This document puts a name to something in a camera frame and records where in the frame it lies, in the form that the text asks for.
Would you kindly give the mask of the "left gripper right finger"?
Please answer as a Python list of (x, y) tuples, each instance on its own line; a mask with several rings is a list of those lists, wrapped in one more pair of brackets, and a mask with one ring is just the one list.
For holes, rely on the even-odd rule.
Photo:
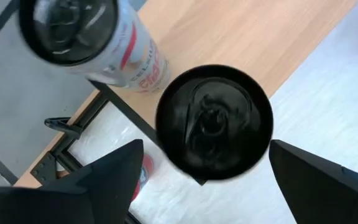
[(268, 157), (297, 223), (358, 224), (357, 172), (281, 140)]

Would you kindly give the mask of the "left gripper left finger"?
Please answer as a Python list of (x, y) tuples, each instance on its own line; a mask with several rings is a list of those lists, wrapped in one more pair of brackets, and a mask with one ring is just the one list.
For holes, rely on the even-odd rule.
[(37, 189), (0, 187), (0, 223), (138, 223), (129, 207), (143, 157), (143, 142), (135, 139)]

